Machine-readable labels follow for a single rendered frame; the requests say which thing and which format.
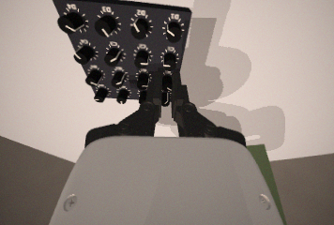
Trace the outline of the black knob box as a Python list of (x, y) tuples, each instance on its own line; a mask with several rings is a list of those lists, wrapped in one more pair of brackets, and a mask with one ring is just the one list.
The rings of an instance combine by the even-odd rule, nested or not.
[(96, 102), (116, 98), (120, 104), (127, 99), (141, 104), (160, 72), (161, 106), (170, 105), (173, 74), (180, 73), (190, 28), (188, 7), (126, 0), (53, 3), (60, 17), (57, 24), (68, 34)]

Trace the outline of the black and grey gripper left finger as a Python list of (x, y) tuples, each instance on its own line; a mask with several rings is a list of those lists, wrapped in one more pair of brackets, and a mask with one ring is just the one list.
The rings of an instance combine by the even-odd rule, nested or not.
[(84, 148), (97, 139), (109, 136), (154, 136), (156, 123), (161, 118), (161, 96), (162, 73), (156, 72), (155, 83), (148, 84), (146, 100), (140, 104), (139, 110), (118, 124), (90, 129), (85, 136)]

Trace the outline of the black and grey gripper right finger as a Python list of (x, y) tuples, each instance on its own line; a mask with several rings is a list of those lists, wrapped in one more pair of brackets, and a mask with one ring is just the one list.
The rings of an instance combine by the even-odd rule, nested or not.
[(187, 86), (181, 84), (180, 73), (173, 74), (172, 86), (172, 118), (177, 123), (179, 137), (224, 138), (247, 148), (242, 133), (226, 127), (217, 127), (197, 112), (196, 106), (189, 100)]

